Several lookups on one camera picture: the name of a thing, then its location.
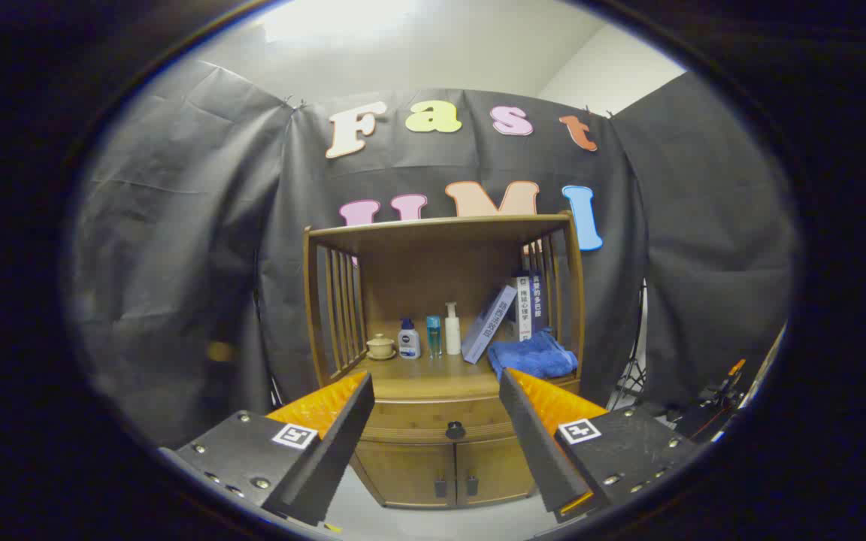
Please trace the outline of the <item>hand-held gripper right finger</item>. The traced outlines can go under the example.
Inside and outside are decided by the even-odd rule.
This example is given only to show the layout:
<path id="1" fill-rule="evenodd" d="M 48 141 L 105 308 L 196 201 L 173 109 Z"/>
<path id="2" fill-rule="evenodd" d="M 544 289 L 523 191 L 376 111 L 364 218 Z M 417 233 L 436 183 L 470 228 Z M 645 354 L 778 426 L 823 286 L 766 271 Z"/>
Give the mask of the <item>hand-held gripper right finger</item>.
<path id="1" fill-rule="evenodd" d="M 637 407 L 608 411 L 512 367 L 501 372 L 501 402 L 544 507 L 558 521 L 628 503 L 698 452 Z"/>

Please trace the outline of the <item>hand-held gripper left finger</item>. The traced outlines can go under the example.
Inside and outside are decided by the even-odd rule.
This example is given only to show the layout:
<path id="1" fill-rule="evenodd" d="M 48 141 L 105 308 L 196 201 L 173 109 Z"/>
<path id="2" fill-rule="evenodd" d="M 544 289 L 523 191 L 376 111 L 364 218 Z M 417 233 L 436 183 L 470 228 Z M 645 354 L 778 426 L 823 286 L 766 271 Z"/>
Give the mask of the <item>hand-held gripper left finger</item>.
<path id="1" fill-rule="evenodd" d="M 268 414 L 238 410 L 159 455 L 249 514 L 316 526 L 374 404 L 371 375 L 350 374 Z"/>

